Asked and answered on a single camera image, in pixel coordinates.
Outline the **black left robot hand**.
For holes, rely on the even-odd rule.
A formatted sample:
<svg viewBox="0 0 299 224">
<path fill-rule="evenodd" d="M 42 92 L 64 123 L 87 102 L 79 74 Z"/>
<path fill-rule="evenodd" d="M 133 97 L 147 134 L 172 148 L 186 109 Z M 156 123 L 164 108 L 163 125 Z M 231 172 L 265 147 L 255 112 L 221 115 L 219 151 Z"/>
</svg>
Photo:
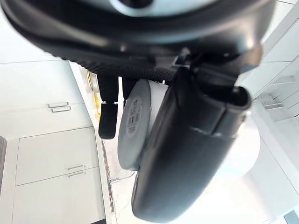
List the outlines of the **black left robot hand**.
<svg viewBox="0 0 299 224">
<path fill-rule="evenodd" d="M 204 192 L 252 106 L 274 0 L 3 0 L 32 44 L 97 75 L 99 136 L 137 172 L 131 206 L 167 223 Z"/>
</svg>

